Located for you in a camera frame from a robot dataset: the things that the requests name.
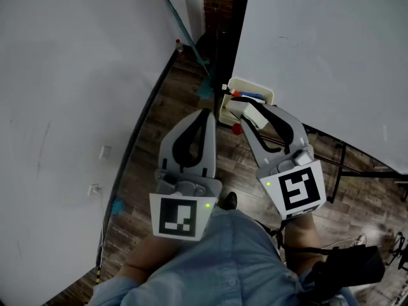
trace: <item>white board panel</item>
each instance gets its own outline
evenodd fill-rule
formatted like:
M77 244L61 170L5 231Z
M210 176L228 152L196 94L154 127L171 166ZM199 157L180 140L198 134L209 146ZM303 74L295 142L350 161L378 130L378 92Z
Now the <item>white board panel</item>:
M408 173L408 0L248 0L234 77Z

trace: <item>beige storage bin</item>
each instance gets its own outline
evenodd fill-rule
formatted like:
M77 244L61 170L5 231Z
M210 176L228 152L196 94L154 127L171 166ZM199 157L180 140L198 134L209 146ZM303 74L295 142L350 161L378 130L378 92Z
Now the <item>beige storage bin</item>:
M233 77L228 81L229 89L234 89L238 92L248 92L248 93L256 93L262 94L263 99L265 100L266 104L272 105L273 104L273 92L266 87L259 86L253 83L246 82L240 78ZM224 98L222 99L221 109L219 110L218 120L219 122L232 126L234 124L239 124L240 121L231 113L229 112L225 106L227 105L228 101L232 99L233 96L225 94Z

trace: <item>bottle with red cap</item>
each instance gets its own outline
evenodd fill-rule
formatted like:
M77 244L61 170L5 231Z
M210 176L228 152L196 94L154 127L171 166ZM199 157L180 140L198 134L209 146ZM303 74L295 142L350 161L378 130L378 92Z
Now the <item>bottle with red cap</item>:
M176 50L178 54L183 54L184 47L183 44L181 44L180 40L176 40Z

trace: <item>black metal frame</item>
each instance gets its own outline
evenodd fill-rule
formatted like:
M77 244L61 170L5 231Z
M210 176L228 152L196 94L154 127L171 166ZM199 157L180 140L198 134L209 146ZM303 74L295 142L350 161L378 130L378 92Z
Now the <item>black metal frame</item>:
M231 22L226 29L225 27L221 27L218 31L218 40L217 40L217 67L216 67L216 72L215 72L215 80L217 82L216 88L214 89L214 113L216 114L216 117L218 118L218 110L219 110L219 102L222 99L224 92L221 90L222 84L225 84L232 76L233 72L233 67L235 63L235 57L237 56L237 51L238 51L238 45L241 37L241 31L242 31L242 25L244 23L244 18L245 18L245 11L247 7L247 1L248 0L233 0L233 7L232 7L232 16L231 16ZM218 122L218 125L222 127L229 127L227 125L221 124ZM305 125L306 132L308 133L316 133L320 136L328 136L333 138L334 140L337 140L339 142L339 146L342 149L341 157L340 157L340 162L335 162L330 159L327 159L326 157L319 156L318 154L315 154L315 158L322 160L324 162L330 163L334 166L337 166L339 168L339 172L337 173L337 178L336 178L336 183L335 187L333 190L333 193L331 196L328 198L328 201L330 203L333 203L337 194L337 190L340 185L340 180L342 177L365 177L365 178L389 178L389 179L401 179L401 180L406 180L408 182L408 175L401 175L394 169L391 169L388 167L391 171L386 171L386 172L379 172L379 171L357 171L355 169L352 169L348 166L344 165L344 159L346 157L346 149L347 147L352 148L354 150L357 150L365 155L368 155L367 153L364 153L363 151L340 141L339 139L332 137L322 131L319 131L313 127L310 127L308 125ZM267 136L261 136L262 139L272 142L274 144L284 146L283 142L274 140L272 138L269 138ZM402 198L402 201L406 201L408 197L408 184L398 184L400 187L404 187L407 189L407 192Z

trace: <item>forearm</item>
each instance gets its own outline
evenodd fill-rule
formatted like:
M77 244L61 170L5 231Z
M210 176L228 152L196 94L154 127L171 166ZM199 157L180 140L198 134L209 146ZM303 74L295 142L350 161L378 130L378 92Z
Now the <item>forearm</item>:
M151 273L176 255L181 243L181 240L147 236L129 254L117 276L129 277L138 284L143 284Z
M312 214L305 214L290 221L285 227L285 245L288 247L321 248L321 241L314 225ZM322 261L318 254L286 251L288 268L298 275L310 270L315 263Z

